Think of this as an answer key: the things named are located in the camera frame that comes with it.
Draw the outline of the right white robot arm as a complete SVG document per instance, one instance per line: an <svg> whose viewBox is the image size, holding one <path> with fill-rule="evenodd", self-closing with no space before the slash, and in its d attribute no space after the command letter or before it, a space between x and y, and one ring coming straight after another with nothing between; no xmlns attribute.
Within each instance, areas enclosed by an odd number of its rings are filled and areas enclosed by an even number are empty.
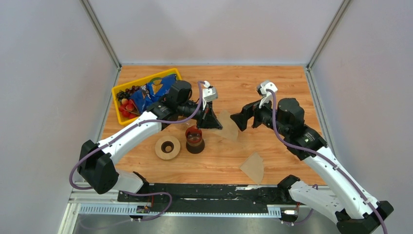
<svg viewBox="0 0 413 234"><path fill-rule="evenodd" d="M230 118L241 131L253 118L253 128L261 125L275 131L277 138L299 160L310 166L326 182L333 196L289 175L278 186L283 203L304 203L329 218L342 234L371 234L378 227L388 232L385 219L394 208L388 201L379 201L349 175L314 129L304 123L304 109L294 98L283 98L275 106L259 101L247 104Z"/></svg>

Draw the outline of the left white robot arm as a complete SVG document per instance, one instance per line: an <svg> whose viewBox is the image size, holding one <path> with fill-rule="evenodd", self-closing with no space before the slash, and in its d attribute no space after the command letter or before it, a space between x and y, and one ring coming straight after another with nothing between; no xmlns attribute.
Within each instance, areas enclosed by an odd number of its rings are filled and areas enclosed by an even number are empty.
<svg viewBox="0 0 413 234"><path fill-rule="evenodd" d="M182 120L196 120L199 129L222 129L222 125L212 109L212 102L218 98L217 90L207 81L198 82L199 100L190 99L191 84L184 80L176 81L155 103L147 108L135 121L97 143L91 140L83 143L78 163L71 170L69 182L73 188L73 174L78 172L98 194L110 190L130 192L138 202L145 201L149 189L146 180L138 173L128 173L115 168L120 159L145 139Z"/></svg>

